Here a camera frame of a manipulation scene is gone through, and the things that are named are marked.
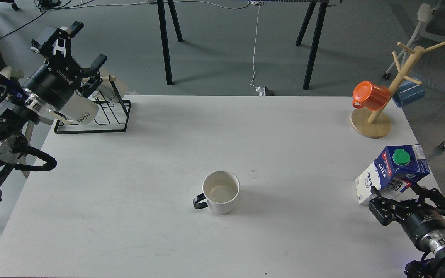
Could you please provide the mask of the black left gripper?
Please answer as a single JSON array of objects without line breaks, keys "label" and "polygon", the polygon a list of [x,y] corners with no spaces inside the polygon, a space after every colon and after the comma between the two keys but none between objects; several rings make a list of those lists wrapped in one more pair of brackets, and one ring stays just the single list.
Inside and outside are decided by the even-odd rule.
[{"label": "black left gripper", "polygon": [[[88,98],[101,85],[99,69],[107,61],[106,55],[99,54],[89,68],[82,68],[72,58],[71,39],[83,27],[84,24],[78,21],[70,27],[48,26],[37,39],[32,39],[32,51],[46,61],[23,84],[23,91],[28,96],[24,107],[37,114],[49,110],[59,112],[77,91]],[[84,78],[88,80],[81,86]]]}]

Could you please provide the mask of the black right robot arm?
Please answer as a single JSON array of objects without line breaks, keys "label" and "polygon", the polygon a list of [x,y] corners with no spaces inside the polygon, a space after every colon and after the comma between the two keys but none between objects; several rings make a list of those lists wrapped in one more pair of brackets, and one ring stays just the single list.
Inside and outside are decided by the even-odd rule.
[{"label": "black right robot arm", "polygon": [[445,278],[445,197],[438,189],[416,183],[411,189],[418,199],[396,201],[371,187],[375,197],[369,201],[369,209],[383,226],[399,223],[415,248],[423,252],[420,260],[406,264],[408,278]]}]

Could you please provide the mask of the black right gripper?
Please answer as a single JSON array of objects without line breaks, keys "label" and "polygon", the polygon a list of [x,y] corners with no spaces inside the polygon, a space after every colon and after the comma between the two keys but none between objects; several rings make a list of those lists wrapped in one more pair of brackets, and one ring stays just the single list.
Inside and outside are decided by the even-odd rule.
[{"label": "black right gripper", "polygon": [[[410,188],[418,199],[400,207],[400,201],[383,197],[372,186],[375,197],[369,201],[369,210],[382,226],[398,222],[419,251],[437,253],[445,248],[445,197],[438,189],[422,188],[417,183]],[[425,203],[427,198],[435,207]]]}]

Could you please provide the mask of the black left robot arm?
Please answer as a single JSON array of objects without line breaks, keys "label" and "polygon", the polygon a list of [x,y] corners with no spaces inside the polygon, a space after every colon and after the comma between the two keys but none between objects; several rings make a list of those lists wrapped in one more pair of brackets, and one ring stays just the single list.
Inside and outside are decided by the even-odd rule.
[{"label": "black left robot arm", "polygon": [[12,170],[44,172],[57,165],[52,156],[30,146],[22,133],[26,124],[38,124],[45,112],[81,125],[97,116],[98,105],[89,97],[103,81],[99,69],[107,56],[100,54],[87,68],[74,60],[71,41],[83,27],[78,21],[69,27],[49,26],[32,40],[32,51],[45,62],[23,85],[0,73],[0,104],[14,105],[0,113],[0,187]]}]

